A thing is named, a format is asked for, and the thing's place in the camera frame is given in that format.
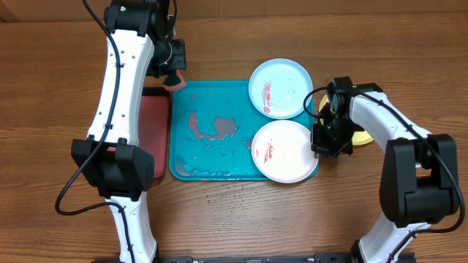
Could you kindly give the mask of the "dark green sponge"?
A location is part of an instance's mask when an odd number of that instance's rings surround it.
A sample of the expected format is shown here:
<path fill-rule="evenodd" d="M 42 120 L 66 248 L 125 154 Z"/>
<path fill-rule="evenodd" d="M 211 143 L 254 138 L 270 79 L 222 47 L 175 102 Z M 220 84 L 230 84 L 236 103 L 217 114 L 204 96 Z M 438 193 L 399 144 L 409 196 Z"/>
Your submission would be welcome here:
<path fill-rule="evenodd" d="M 162 83 L 162 86 L 167 91 L 179 91 L 186 87 L 186 81 L 179 69 L 169 74 Z"/>

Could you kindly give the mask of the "yellow-green plate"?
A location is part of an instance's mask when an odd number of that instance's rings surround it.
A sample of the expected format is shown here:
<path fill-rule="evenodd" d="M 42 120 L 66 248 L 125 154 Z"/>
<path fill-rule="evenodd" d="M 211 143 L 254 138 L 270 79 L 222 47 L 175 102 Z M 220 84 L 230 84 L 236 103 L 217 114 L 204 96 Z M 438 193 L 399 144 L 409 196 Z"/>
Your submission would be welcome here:
<path fill-rule="evenodd" d="M 321 99 L 318 111 L 321 111 L 322 108 L 328 103 L 328 97 L 324 95 L 324 97 Z M 370 142 L 373 142 L 374 139 L 371 137 L 371 135 L 367 131 L 357 131 L 354 133 L 352 137 L 352 144 L 354 146 L 360 146 L 360 145 L 366 145 Z"/>

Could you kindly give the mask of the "white pink plate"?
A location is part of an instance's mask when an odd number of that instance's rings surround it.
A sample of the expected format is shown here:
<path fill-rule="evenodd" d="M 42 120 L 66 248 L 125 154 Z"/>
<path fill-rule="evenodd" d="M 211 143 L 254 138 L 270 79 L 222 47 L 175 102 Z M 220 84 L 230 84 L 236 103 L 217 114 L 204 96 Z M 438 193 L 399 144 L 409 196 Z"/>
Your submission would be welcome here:
<path fill-rule="evenodd" d="M 300 123 L 279 120 L 267 123 L 252 140 L 252 159 L 258 170 L 278 183 L 298 183 L 318 169 L 311 150 L 311 131 Z"/>

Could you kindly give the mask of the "light blue plate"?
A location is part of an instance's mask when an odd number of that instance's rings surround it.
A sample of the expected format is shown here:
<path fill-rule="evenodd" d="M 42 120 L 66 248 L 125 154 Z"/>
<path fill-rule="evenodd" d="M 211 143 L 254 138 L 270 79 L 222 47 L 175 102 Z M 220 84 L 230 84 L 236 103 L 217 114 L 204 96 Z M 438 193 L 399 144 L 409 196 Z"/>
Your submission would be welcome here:
<path fill-rule="evenodd" d="M 306 96 L 313 91 L 309 73 L 299 63 L 274 58 L 259 65 L 249 79 L 249 98 L 263 115 L 290 119 L 303 112 Z"/>

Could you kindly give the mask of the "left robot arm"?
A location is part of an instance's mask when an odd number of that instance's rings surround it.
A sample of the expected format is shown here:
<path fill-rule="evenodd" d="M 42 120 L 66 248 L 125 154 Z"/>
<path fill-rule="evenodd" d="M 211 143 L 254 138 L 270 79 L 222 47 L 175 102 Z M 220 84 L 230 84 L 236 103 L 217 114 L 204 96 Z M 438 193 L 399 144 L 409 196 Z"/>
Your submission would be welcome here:
<path fill-rule="evenodd" d="M 158 262 L 159 249 L 148 215 L 147 193 L 154 181 L 154 157 L 140 148 L 139 114 L 145 78 L 163 77 L 168 88 L 184 88 L 185 43 L 175 39 L 175 1 L 112 1 L 95 21 L 107 40 L 107 63 L 96 115 L 84 140 L 73 140 L 78 169 L 55 202 L 79 175 L 104 202 L 72 212 L 108 206 L 121 250 L 118 262 Z"/>

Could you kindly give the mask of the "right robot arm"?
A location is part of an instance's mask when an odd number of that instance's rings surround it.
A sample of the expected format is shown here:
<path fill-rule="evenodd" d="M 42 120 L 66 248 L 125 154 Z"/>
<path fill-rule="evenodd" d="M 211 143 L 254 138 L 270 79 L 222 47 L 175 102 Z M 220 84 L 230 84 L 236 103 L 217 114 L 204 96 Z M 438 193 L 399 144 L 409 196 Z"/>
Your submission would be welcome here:
<path fill-rule="evenodd" d="M 347 253 L 315 254 L 315 262 L 415 262 L 404 248 L 419 234 L 457 230 L 466 208 L 458 185 L 456 142 L 432 134 L 399 112 L 375 83 L 337 77 L 323 87 L 328 103 L 314 115 L 311 150 L 317 158 L 352 154 L 352 137 L 368 132 L 384 151 L 382 214 Z"/>

